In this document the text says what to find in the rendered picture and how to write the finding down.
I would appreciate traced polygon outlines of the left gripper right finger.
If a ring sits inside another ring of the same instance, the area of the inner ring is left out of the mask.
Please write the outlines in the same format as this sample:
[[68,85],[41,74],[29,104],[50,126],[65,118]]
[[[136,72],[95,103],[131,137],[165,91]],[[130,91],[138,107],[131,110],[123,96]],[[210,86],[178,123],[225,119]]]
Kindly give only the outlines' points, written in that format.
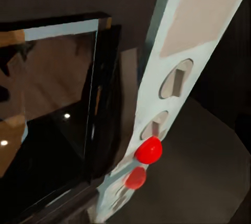
[[251,154],[251,114],[239,112],[234,130]]

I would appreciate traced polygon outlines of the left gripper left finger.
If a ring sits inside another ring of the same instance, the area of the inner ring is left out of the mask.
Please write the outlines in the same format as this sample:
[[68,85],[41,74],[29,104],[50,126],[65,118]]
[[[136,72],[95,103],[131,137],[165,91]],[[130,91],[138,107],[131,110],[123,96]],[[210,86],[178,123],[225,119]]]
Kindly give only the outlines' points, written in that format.
[[0,175],[27,132],[22,112],[0,118]]

